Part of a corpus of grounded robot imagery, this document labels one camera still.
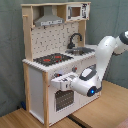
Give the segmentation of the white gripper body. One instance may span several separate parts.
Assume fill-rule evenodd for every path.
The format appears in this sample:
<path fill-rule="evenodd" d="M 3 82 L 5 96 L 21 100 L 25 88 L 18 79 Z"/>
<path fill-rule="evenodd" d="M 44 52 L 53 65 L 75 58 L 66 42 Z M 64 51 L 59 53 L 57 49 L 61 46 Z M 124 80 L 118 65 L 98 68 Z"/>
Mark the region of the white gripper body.
<path fill-rule="evenodd" d="M 52 79 L 51 85 L 58 90 L 70 90 L 71 82 L 77 77 L 78 75 L 76 73 L 68 73 Z"/>

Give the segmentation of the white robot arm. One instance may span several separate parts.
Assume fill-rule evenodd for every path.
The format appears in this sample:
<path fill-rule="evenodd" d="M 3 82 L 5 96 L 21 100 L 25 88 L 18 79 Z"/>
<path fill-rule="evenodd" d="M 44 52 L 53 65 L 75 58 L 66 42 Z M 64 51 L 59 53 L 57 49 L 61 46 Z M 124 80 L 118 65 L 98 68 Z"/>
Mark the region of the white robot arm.
<path fill-rule="evenodd" d="M 80 75 L 68 73 L 51 80 L 51 84 L 61 91 L 74 90 L 91 97 L 102 89 L 102 79 L 112 54 L 119 55 L 128 50 L 128 31 L 122 32 L 117 38 L 104 37 L 95 51 L 96 66 L 90 66 Z"/>

